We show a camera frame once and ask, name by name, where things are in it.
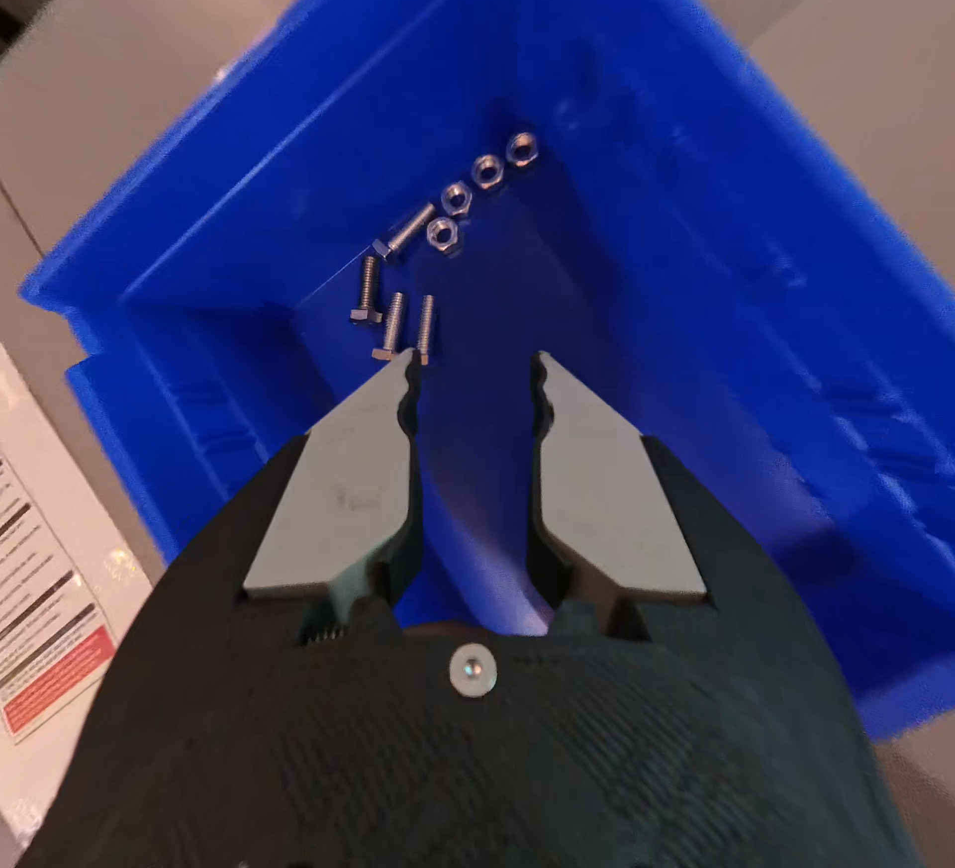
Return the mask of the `blue plastic bin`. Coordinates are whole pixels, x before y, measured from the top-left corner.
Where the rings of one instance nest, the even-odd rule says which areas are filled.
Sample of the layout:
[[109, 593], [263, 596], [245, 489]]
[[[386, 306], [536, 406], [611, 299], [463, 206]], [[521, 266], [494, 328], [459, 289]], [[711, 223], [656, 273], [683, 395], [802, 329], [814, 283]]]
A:
[[953, 294], [696, 0], [298, 0], [26, 278], [166, 561], [378, 370], [359, 264], [519, 131], [436, 297], [401, 623], [530, 634], [534, 353], [771, 554], [867, 733], [953, 709]]

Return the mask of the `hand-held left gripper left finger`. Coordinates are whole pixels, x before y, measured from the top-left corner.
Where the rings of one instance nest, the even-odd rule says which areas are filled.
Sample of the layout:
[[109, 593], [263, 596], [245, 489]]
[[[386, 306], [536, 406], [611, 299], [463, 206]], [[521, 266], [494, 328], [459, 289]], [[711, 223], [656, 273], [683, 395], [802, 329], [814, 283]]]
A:
[[423, 555], [421, 376], [404, 350], [312, 427], [245, 576], [249, 598], [316, 600], [343, 624], [359, 599], [404, 596]]

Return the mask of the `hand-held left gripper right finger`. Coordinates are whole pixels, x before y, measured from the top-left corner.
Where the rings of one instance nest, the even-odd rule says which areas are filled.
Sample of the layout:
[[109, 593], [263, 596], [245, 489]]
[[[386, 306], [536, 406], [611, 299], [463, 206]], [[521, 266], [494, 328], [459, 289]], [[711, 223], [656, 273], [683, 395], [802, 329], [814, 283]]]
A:
[[640, 630], [708, 588], [640, 430], [549, 352], [531, 361], [526, 572], [551, 630]]

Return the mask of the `white flat base plate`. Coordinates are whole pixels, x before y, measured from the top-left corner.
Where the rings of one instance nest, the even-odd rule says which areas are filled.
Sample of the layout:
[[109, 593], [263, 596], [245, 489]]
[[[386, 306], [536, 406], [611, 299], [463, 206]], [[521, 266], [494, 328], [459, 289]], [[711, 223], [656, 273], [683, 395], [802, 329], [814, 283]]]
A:
[[65, 777], [101, 681], [152, 591], [1, 349], [1, 814], [15, 864]]

